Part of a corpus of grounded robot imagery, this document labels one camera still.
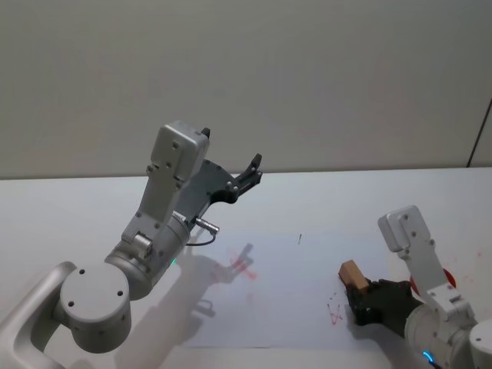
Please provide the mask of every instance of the blue led light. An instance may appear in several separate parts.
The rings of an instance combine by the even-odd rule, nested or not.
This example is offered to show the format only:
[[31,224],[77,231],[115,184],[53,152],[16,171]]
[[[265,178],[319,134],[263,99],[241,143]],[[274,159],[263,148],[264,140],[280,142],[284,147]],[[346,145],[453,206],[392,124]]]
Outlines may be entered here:
[[430,362],[430,363],[433,363],[434,362],[434,358],[432,357],[431,354],[429,354],[427,351],[424,351],[422,352],[422,354],[425,356],[425,358]]

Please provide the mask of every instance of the robotic arm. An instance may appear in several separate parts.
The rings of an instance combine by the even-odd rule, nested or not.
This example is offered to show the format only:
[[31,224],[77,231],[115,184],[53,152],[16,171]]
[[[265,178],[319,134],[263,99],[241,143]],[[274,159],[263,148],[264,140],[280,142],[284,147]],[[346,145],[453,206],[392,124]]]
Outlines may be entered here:
[[418,208],[391,212],[378,224],[390,251],[407,263],[424,303],[407,281],[367,280],[366,291],[348,285],[357,324],[385,325],[434,367],[492,367],[492,321],[477,324],[469,303],[448,282]]
[[179,121],[161,128],[140,206],[120,242],[104,263],[87,268],[62,263],[28,293],[0,323],[2,367],[63,369],[43,354],[60,324],[71,330],[78,346],[92,353],[111,351],[126,339],[130,301],[151,292],[189,244],[191,230],[202,227],[215,239],[218,227],[202,218],[208,207],[219,201],[235,203],[260,183],[261,155],[233,178],[204,160],[209,137],[207,128],[199,132]]

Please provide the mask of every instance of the cable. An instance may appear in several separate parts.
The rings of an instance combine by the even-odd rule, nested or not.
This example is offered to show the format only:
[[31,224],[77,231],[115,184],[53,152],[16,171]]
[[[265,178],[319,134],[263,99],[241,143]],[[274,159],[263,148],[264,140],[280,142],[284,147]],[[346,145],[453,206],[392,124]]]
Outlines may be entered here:
[[471,150],[471,155],[470,155],[470,159],[468,159],[467,168],[469,168],[471,166],[471,162],[474,159],[475,150],[477,150],[478,142],[480,140],[482,132],[484,132],[485,123],[487,123],[487,119],[489,118],[490,108],[492,108],[492,99],[489,102],[489,106],[487,108],[487,111],[485,112],[484,120],[482,121],[482,125],[480,127],[480,130],[478,131],[478,136],[477,136],[477,139],[475,140],[474,148]]
[[200,242],[200,243],[197,243],[197,244],[186,244],[187,246],[206,246],[208,244],[211,244],[212,242],[215,241],[215,238],[217,236],[215,234],[212,235],[212,239],[210,241],[206,241],[206,242]]

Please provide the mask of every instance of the small wooden block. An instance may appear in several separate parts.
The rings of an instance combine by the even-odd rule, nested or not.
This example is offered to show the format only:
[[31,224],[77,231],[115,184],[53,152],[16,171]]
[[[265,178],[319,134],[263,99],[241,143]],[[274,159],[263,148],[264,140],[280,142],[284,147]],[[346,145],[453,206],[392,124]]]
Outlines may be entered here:
[[353,260],[345,261],[341,265],[338,275],[345,286],[352,284],[361,292],[365,292],[369,287],[366,278]]

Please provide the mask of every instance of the white table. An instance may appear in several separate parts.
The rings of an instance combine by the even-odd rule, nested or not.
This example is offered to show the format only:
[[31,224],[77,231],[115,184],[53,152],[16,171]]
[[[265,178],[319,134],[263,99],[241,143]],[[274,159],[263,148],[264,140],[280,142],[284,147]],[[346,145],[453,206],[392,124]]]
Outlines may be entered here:
[[[0,317],[58,262],[103,260],[137,208],[145,182],[146,178],[0,182]],[[379,233],[381,215],[416,204],[437,242],[441,262],[453,272],[482,320],[492,317],[491,192],[488,168],[265,175],[261,185],[237,204],[215,205],[206,218],[233,231],[292,234],[324,229],[373,238]],[[387,260],[395,280],[408,277],[396,255],[388,252]],[[173,276],[166,274],[152,295],[132,305],[134,326],[172,282]],[[144,348],[142,338],[135,350]],[[131,369],[115,361],[118,350],[103,355],[80,350],[64,328],[57,331],[47,352],[69,369]],[[391,346],[374,352],[169,347],[165,360],[150,369],[326,368],[328,363],[404,367],[391,355]]]

